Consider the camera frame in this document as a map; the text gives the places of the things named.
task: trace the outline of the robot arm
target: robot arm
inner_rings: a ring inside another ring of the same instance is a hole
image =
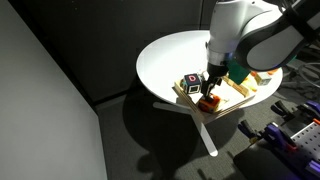
[[[202,94],[207,98],[219,85],[231,60],[249,70],[276,69],[315,41],[319,32],[319,0],[299,0],[283,13],[262,0],[219,0],[206,44],[209,79]]]

